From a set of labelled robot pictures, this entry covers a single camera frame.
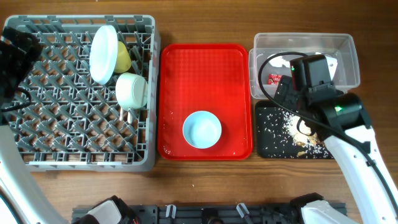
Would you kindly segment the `white plastic spoon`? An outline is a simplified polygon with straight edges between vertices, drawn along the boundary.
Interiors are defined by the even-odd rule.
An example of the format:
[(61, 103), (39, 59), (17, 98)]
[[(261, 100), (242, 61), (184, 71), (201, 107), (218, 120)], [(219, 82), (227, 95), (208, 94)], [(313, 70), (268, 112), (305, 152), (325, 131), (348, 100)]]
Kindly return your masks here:
[(132, 124), (132, 114), (130, 112), (127, 113), (127, 122)]

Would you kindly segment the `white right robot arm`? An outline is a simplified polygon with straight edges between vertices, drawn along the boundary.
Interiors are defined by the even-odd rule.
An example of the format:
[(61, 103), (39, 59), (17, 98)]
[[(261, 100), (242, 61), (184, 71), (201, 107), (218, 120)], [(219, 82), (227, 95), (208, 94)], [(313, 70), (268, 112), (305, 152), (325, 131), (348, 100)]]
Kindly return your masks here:
[(291, 54), (291, 75), (282, 76), (271, 102), (300, 117), (325, 144), (364, 223), (397, 223), (397, 187), (362, 101), (335, 88), (324, 55)]

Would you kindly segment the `red candy wrapper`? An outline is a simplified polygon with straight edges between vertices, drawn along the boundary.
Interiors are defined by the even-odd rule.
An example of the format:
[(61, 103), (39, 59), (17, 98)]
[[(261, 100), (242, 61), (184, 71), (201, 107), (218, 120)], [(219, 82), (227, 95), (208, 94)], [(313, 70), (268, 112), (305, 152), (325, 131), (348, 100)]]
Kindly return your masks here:
[(267, 84), (268, 85), (278, 85), (281, 78), (282, 78), (281, 75), (270, 73), (268, 76)]

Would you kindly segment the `white napkin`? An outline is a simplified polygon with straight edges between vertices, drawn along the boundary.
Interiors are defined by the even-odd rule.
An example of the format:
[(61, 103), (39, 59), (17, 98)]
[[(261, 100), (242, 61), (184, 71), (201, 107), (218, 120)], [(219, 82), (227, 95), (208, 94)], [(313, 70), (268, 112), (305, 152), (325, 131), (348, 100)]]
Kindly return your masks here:
[(275, 57), (274, 54), (268, 56), (269, 59), (269, 64), (273, 67), (277, 68), (289, 68), (290, 67), (290, 62), (284, 58), (283, 55)]

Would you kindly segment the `pink plastic fork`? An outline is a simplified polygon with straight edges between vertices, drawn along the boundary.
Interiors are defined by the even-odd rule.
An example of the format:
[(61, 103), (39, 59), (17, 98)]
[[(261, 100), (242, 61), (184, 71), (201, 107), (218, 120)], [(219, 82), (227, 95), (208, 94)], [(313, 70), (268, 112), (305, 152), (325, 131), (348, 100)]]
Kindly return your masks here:
[(124, 110), (120, 107), (120, 112), (119, 112), (119, 120), (123, 121), (123, 116), (124, 116)]

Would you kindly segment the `light blue plate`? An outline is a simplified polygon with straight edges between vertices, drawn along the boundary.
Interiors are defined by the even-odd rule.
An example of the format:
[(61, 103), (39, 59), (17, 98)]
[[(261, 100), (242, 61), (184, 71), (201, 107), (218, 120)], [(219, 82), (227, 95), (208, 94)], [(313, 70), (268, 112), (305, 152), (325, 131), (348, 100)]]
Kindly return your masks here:
[(111, 25), (101, 26), (92, 41), (89, 66), (92, 79), (105, 85), (111, 78), (118, 56), (116, 29)]

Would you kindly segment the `light blue food bowl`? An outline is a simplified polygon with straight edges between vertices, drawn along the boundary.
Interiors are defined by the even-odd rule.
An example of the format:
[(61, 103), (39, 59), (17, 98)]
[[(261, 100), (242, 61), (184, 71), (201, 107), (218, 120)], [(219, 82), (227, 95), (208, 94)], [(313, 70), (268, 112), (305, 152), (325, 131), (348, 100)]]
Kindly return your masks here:
[(209, 111), (196, 111), (186, 117), (182, 133), (190, 146), (196, 149), (208, 149), (220, 140), (221, 122)]

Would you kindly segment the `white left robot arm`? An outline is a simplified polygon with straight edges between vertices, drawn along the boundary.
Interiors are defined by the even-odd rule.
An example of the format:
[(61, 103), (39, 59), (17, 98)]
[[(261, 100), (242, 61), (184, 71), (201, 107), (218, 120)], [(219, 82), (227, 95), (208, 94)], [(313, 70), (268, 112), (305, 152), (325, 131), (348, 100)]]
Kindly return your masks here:
[(25, 166), (5, 117), (31, 105), (30, 91), (19, 84), (38, 61), (42, 46), (34, 35), (12, 27), (5, 27), (1, 35), (1, 191), (12, 203), (11, 213), (18, 222), (66, 223)]

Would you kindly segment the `yellow plastic cup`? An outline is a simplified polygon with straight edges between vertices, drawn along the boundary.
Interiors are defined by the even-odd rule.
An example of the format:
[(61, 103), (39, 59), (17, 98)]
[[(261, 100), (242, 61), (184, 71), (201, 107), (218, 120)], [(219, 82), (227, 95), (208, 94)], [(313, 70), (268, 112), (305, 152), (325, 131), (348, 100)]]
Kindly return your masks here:
[(129, 56), (129, 52), (127, 51), (127, 47), (122, 42), (118, 41), (118, 53), (114, 72), (124, 73), (128, 71), (130, 67), (131, 58)]

